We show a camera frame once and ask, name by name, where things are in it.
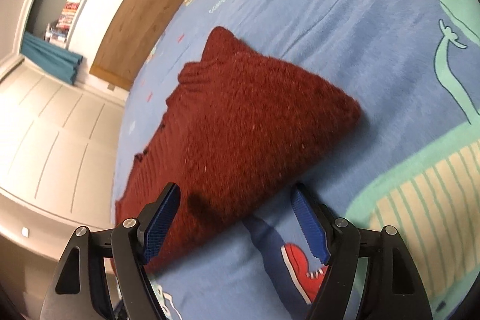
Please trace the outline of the blue dinosaur print bedsheet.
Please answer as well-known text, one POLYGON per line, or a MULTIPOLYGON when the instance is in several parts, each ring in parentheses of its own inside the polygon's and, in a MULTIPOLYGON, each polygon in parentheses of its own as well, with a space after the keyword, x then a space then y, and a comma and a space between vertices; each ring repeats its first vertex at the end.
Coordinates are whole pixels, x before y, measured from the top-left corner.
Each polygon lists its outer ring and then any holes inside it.
POLYGON ((360 102, 358 129, 302 180, 358 227, 397 227, 449 319, 479 275, 478 0, 186 0, 130 89, 114 201, 216 26, 360 102))

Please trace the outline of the white wardrobe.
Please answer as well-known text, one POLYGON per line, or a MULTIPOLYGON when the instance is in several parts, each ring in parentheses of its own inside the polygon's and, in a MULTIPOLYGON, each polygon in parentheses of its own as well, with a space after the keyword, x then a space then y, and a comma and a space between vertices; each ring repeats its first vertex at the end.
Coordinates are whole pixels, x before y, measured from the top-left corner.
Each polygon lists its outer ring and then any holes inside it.
POLYGON ((1 79, 1 285, 37 319, 76 227, 111 227, 122 105, 27 61, 1 79))

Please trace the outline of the dark red knit sweater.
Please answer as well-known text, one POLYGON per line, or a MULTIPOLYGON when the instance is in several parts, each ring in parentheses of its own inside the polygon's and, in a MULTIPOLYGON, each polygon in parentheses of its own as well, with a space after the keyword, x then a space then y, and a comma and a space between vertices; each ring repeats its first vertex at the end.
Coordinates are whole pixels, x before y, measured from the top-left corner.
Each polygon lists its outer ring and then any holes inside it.
POLYGON ((214 28, 134 157, 115 217, 140 213, 174 182, 181 204, 149 272, 165 269, 246 218, 358 124, 360 104, 320 76, 255 52, 214 28))

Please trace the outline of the teal curtain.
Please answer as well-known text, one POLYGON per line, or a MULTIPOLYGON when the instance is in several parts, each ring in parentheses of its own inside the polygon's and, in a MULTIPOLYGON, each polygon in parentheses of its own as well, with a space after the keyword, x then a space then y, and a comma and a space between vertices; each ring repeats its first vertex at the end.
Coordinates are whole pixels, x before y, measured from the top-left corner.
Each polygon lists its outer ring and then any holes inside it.
POLYGON ((43 71, 68 85, 75 84, 83 61, 80 54, 41 40, 29 32, 24 33, 20 53, 43 71))

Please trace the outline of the wooden headboard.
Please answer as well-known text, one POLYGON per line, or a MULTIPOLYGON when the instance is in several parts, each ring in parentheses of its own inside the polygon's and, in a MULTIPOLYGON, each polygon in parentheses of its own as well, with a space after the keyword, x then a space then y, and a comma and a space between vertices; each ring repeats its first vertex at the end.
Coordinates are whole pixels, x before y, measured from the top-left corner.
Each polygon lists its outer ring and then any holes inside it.
POLYGON ((92 76, 129 91, 184 0, 123 0, 98 48, 92 76))

